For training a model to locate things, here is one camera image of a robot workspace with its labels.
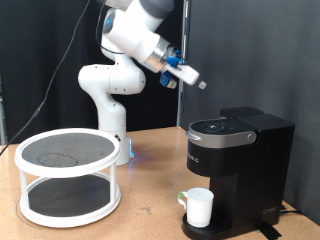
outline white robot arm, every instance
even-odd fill
[[[80,70],[78,79],[81,88],[95,102],[99,130],[118,138],[121,155],[117,165],[123,165],[133,157],[131,139],[126,136],[126,110],[111,94],[129,95],[143,90],[145,75],[131,57],[153,72],[161,71],[163,74],[160,82],[169,88],[176,87],[176,82],[171,79],[172,74],[190,85],[197,81],[199,74],[184,65],[179,51],[171,47],[169,42],[153,33],[173,10],[173,0],[104,2],[118,8],[108,11],[101,38],[103,54],[115,64],[85,66]],[[201,82],[199,87],[204,88],[203,84],[205,83]]]

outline two-tier stand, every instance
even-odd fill
[[[119,204],[118,140],[92,129],[45,132],[22,142],[15,154],[20,170],[20,209],[30,221],[57,228],[97,221]],[[99,172],[110,167],[110,175]],[[27,184],[26,173],[40,176]]]

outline coffee maker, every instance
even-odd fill
[[[218,240],[277,224],[293,132],[294,124],[249,107],[191,123],[187,167],[210,177],[214,199],[210,224],[193,227],[185,214],[184,233]]]

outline mug handle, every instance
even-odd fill
[[[178,194],[178,202],[183,205],[184,209],[187,209],[187,204],[185,201],[182,200],[182,197],[185,196],[186,198],[188,197],[187,192],[181,192]]]

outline dark background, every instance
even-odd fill
[[[320,224],[320,1],[193,0],[181,125],[250,106],[296,124],[284,200]]]
[[[175,2],[174,12],[164,20],[157,33],[180,46],[183,1]],[[9,140],[27,123],[43,100],[86,3],[86,0],[0,1],[0,69]],[[113,64],[101,53],[95,41],[100,7],[96,0],[91,0],[53,82],[47,103],[14,143],[53,129],[97,128],[96,107],[80,88],[78,73],[84,65]],[[101,22],[107,9],[105,7]],[[127,109],[127,130],[174,126],[178,88],[163,87],[159,74],[143,70],[147,84],[142,93],[114,95]]]

